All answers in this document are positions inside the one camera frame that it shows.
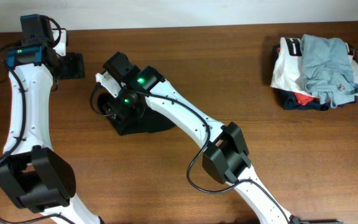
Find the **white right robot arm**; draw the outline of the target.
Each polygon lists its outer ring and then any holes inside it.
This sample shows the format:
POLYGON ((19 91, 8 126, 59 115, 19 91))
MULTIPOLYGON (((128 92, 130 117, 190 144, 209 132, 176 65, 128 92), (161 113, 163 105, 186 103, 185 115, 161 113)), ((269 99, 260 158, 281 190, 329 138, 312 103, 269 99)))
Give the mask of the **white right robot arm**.
POLYGON ((122 62, 104 64, 96 74, 98 112, 107 117, 120 135, 155 133, 178 126, 200 147, 190 162, 202 160, 203 169, 220 184, 220 192, 236 190, 261 223, 298 223, 265 188, 249 159, 241 128, 204 114, 182 97, 156 69, 122 62))

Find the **black t-shirt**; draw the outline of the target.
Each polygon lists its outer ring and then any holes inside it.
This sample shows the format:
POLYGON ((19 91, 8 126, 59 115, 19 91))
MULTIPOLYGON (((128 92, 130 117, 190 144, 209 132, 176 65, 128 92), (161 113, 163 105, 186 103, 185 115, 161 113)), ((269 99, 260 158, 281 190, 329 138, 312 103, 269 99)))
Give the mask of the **black t-shirt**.
POLYGON ((176 125, 164 115, 145 106, 145 111, 138 121, 127 125, 125 128, 113 128, 117 131, 118 135, 123 136, 137 133, 157 133, 172 129, 175 126, 176 125))

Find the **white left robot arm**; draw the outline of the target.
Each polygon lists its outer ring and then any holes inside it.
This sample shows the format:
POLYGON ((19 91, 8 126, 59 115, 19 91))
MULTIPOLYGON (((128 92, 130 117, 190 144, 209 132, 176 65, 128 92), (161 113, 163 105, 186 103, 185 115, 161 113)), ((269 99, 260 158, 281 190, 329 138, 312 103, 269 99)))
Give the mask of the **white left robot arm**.
POLYGON ((66 44, 20 44, 3 61, 12 88, 9 134, 0 157, 0 188, 19 209, 56 223, 102 223, 76 194, 73 168, 53 151, 49 96, 56 79, 84 77, 80 54, 66 44))

